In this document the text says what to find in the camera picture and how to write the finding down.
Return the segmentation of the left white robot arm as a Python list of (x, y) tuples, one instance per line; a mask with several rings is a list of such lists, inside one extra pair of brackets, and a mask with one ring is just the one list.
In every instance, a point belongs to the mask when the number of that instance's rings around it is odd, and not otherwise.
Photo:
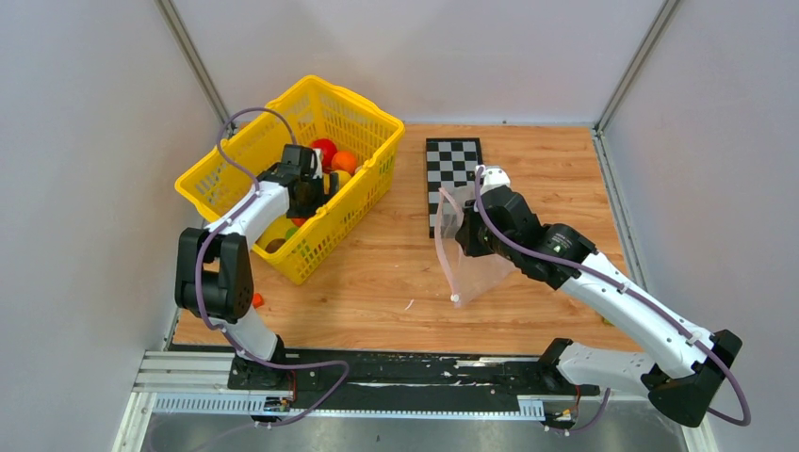
[(289, 366), (280, 336), (256, 317), (250, 251), (277, 219), (309, 218), (330, 196), (319, 149), (287, 144), (277, 163), (245, 175), (251, 186), (239, 202), (209, 225), (180, 234), (174, 301), (220, 331), (238, 357), (253, 362), (255, 380), (276, 389)]

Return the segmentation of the yellow plastic basket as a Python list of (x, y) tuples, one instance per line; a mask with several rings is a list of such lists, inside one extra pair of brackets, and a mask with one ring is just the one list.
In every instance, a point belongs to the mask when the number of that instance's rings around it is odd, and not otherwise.
[[(306, 75), (267, 109), (186, 170), (174, 188), (213, 222), (252, 194), (253, 177), (286, 182), (286, 194), (298, 202), (248, 241), (258, 256), (301, 284), (390, 188), (405, 126), (369, 99), (316, 75)], [(309, 146), (320, 138), (356, 159), (357, 171), (334, 195), (280, 165), (285, 145)]]

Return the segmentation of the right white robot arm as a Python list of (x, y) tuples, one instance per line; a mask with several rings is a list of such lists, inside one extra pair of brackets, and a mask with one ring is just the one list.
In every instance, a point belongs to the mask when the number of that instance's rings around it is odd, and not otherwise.
[(590, 306), (638, 346), (635, 352), (554, 339), (542, 355), (538, 380), (550, 393), (599, 386), (646, 398), (668, 419), (697, 427), (729, 383), (741, 406), (734, 424), (752, 413), (731, 367), (742, 340), (709, 331), (646, 293), (594, 242), (563, 223), (543, 223), (507, 186), (462, 186), (444, 193), (435, 215), (437, 253), (452, 298), (465, 302), (514, 270)]

